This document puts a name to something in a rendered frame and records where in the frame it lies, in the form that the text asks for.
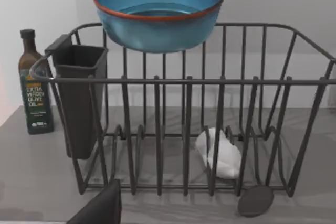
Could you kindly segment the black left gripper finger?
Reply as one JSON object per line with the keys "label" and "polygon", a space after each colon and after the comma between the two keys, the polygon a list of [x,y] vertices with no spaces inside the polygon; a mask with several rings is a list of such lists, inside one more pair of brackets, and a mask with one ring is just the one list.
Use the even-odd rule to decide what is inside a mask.
{"label": "black left gripper finger", "polygon": [[112,180],[78,211],[67,224],[121,224],[121,183]]}

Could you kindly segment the dark grey cutlery holder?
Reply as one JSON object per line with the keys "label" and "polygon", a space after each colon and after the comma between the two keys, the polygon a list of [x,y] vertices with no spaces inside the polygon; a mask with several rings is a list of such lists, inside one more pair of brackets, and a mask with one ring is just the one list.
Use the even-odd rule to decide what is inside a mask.
{"label": "dark grey cutlery holder", "polygon": [[[45,52],[52,53],[56,74],[61,78],[87,79],[94,76],[106,78],[107,49],[104,47],[74,45],[67,34],[57,38]],[[66,145],[67,155],[87,160],[96,142],[89,84],[57,83],[67,133],[66,143],[73,144],[73,151]]]}

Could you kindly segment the white crumpled cloth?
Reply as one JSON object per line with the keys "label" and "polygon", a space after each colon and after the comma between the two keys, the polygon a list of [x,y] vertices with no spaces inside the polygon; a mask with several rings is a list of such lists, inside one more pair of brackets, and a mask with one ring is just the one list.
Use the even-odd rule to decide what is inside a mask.
{"label": "white crumpled cloth", "polygon": [[[209,151],[206,146],[206,132],[203,131],[196,139],[195,148],[202,157],[203,163],[210,168],[213,166],[213,154],[215,144],[214,127],[209,128]],[[221,130],[219,135],[218,160],[216,176],[222,179],[235,179],[239,176],[241,164],[241,152],[236,145],[233,145]]]}

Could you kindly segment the dark green oil bottle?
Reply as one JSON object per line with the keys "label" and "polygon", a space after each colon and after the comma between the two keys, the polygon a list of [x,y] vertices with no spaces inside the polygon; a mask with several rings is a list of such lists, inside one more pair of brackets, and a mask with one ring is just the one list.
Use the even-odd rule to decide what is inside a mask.
{"label": "dark green oil bottle", "polygon": [[24,52],[18,62],[18,73],[27,131],[30,135],[50,133],[54,131],[54,119],[48,84],[33,79],[29,73],[32,65],[41,58],[41,54],[36,50],[35,30],[22,29],[20,36]]}

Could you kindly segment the blue bowl with brown rim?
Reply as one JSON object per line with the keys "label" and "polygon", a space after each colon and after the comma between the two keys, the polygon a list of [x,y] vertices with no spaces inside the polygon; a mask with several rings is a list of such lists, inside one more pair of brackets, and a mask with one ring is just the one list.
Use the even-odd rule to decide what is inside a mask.
{"label": "blue bowl with brown rim", "polygon": [[145,53],[194,48],[212,33],[224,0],[93,0],[108,37]]}

